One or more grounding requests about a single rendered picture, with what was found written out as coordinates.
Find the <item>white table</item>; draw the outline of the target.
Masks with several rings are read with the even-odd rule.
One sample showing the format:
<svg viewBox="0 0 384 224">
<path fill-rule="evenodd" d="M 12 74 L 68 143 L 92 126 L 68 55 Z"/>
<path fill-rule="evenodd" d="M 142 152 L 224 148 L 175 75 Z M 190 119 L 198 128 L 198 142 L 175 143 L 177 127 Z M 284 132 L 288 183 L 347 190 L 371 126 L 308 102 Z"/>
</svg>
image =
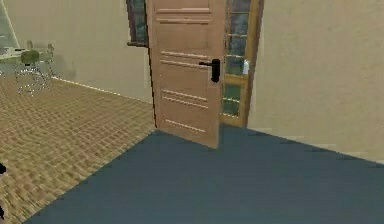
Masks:
<svg viewBox="0 0 384 224">
<path fill-rule="evenodd" d="M 24 48 L 0 47 L 0 60 L 19 58 L 23 52 Z"/>
</svg>

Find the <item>yellow glazed door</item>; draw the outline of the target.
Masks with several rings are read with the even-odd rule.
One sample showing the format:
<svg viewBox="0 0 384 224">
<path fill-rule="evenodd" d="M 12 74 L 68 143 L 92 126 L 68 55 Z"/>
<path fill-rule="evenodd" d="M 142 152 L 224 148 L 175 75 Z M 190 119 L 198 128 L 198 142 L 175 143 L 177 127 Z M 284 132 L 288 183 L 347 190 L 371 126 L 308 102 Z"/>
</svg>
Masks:
<svg viewBox="0 0 384 224">
<path fill-rule="evenodd" d="M 221 121 L 246 127 L 265 0 L 227 0 Z M 243 75 L 243 62 L 249 73 Z"/>
</svg>

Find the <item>dark framed window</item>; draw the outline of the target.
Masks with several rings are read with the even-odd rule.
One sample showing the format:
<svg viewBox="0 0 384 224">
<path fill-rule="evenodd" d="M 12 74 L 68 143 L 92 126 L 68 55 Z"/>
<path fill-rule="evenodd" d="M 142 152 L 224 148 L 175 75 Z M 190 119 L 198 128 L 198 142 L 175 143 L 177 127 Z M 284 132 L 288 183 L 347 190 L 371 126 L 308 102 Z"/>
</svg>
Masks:
<svg viewBox="0 0 384 224">
<path fill-rule="evenodd" d="M 145 0 L 126 0 L 130 41 L 129 46 L 147 47 L 148 34 Z"/>
</svg>

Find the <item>light brown panelled door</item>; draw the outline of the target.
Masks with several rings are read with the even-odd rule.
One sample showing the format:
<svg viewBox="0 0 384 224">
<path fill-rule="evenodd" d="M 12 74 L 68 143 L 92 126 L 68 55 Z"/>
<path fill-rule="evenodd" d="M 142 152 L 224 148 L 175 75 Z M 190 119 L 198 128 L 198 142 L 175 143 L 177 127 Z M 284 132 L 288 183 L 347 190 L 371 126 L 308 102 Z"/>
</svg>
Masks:
<svg viewBox="0 0 384 224">
<path fill-rule="evenodd" d="M 146 0 L 156 127 L 217 148 L 226 0 Z M 221 61 L 218 83 L 211 68 Z"/>
</svg>

